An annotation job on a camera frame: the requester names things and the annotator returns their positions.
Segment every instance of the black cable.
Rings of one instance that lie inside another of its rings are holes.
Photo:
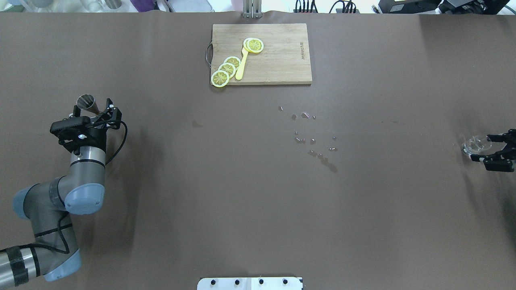
[[[125,144],[125,141],[127,140],[127,125],[125,124],[124,121],[120,121],[120,123],[122,125],[124,125],[124,128],[125,128],[125,133],[124,133],[124,138],[122,139],[122,143],[120,143],[120,146],[118,147],[118,149],[115,151],[115,153],[111,156],[110,159],[107,160],[106,162],[106,165],[111,162],[111,160],[113,160],[113,158],[115,158],[115,156],[117,156],[118,152],[120,152],[120,150],[122,150],[122,147],[124,147],[124,144]]]
[[[335,3],[333,3],[333,5],[332,5],[332,6],[331,6],[331,8],[330,8],[330,12],[328,12],[328,13],[331,13],[331,11],[333,10],[333,7],[335,7],[335,5],[336,5],[337,3],[342,3],[342,10],[344,10],[344,6],[346,5],[346,3],[344,3],[344,1],[342,1],[342,0],[338,0],[338,1],[336,1]]]
[[[330,8],[330,12],[328,12],[328,13],[331,13],[331,11],[333,10],[333,7],[335,7],[335,5],[337,3],[342,3],[342,13],[356,13],[357,12],[357,6],[351,0],[350,1],[338,0],[335,3],[333,3],[333,5]]]
[[[512,13],[514,13],[516,15],[516,11],[514,9],[512,9],[511,7],[505,5],[505,8],[509,9]]]
[[[107,120],[107,121],[101,121],[101,122],[96,122],[96,123],[93,123],[91,125],[89,125],[88,127],[97,127],[97,126],[100,126],[100,125],[104,125],[104,124],[107,124],[107,123],[120,123],[122,125],[124,125],[124,128],[125,128],[125,133],[124,133],[124,138],[122,139],[122,143],[120,143],[120,146],[118,146],[118,149],[114,152],[114,154],[106,161],[106,165],[111,162],[111,160],[113,160],[113,158],[115,156],[117,156],[118,152],[120,152],[120,150],[122,150],[122,147],[124,146],[125,144],[125,141],[127,140],[127,124],[125,124],[124,121],[121,121],[121,120]]]
[[[317,6],[315,5],[315,0],[312,0],[312,5],[310,6],[310,13],[314,12],[314,8],[315,8],[315,13],[319,13],[319,11],[317,11]]]
[[[67,216],[68,216],[68,212],[64,212],[63,216],[57,222],[57,232],[59,233],[59,237],[61,237],[61,241],[63,242],[64,251],[60,250],[58,248],[51,247],[49,245],[45,245],[45,244],[21,245],[20,249],[25,249],[25,248],[43,248],[43,249],[47,249],[49,251],[58,252],[58,253],[61,253],[61,254],[69,254],[70,253],[70,248],[68,247],[68,243],[66,242],[65,236],[63,235],[62,230],[61,230],[61,221],[64,220]]]

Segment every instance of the metal bracket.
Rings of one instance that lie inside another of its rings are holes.
[[[262,0],[243,0],[244,10],[242,16],[244,18],[262,18]]]
[[[197,284],[197,290],[303,290],[303,278],[203,278]]]

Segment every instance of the metal handle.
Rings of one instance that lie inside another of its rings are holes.
[[[208,60],[208,51],[209,51],[210,46],[212,47],[212,57],[210,60]],[[209,42],[208,46],[206,47],[206,62],[208,63],[209,68],[212,68],[212,60],[213,60],[213,39]]]

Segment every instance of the yellow lemon slice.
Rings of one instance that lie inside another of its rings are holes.
[[[226,62],[234,65],[235,68],[237,68],[237,69],[240,66],[240,59],[236,56],[230,56],[230,57],[226,58],[224,60],[224,63],[226,63]]]
[[[248,42],[249,40],[251,40],[251,39],[254,39],[254,38],[252,38],[252,37],[248,37],[248,38],[244,39],[244,47],[247,47],[247,42]]]
[[[247,50],[252,53],[260,53],[263,50],[263,41],[253,38],[247,41]]]
[[[232,78],[233,76],[235,76],[236,67],[232,63],[225,62],[219,66],[219,71],[227,72],[229,75],[229,78]]]
[[[229,74],[225,71],[218,70],[212,74],[212,85],[222,88],[229,83]]]

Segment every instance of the black device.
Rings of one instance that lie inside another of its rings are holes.
[[[439,10],[446,14],[487,14],[495,15],[509,0],[444,0]]]
[[[488,171],[514,172],[514,160],[516,160],[516,130],[510,129],[501,135],[487,135],[491,142],[502,142],[506,145],[500,151],[489,155],[471,154],[470,158],[475,162],[482,162]]]
[[[435,10],[441,0],[380,0],[382,13],[414,14]]]

